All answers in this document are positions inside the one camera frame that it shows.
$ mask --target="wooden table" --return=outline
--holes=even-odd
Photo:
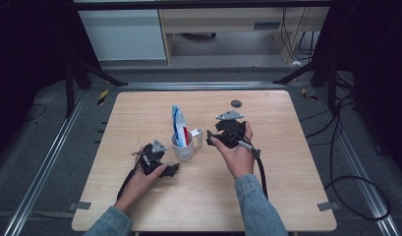
[[[232,108],[233,99],[242,107]],[[88,230],[115,203],[134,166],[132,153],[141,146],[158,139],[169,147],[162,162],[178,162],[170,142],[173,103],[181,107],[189,129],[212,133],[217,133],[215,115],[229,109],[243,113],[254,132],[252,142],[261,149],[269,199],[287,230],[335,229],[332,211],[317,207],[327,197],[288,92],[220,90],[120,93],[81,198],[91,206],[77,209],[75,230]],[[257,166],[255,174],[260,179]],[[173,178],[154,183],[130,218],[134,231],[244,231],[234,179],[217,149],[205,142]]]

